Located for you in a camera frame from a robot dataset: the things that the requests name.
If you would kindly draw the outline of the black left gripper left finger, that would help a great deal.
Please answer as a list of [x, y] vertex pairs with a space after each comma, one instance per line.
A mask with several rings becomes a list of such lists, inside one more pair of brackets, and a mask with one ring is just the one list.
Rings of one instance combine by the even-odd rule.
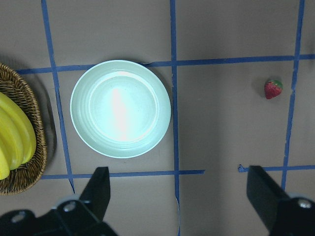
[[110, 235], [110, 227], [103, 221], [109, 201], [109, 169], [98, 167], [80, 196], [67, 198], [52, 210], [58, 223], [54, 235]]

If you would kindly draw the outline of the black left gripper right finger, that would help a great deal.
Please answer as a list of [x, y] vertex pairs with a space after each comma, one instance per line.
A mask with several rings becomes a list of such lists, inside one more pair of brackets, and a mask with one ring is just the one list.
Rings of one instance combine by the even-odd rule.
[[269, 235], [315, 234], [315, 202], [287, 194], [261, 166], [249, 166], [247, 197]]

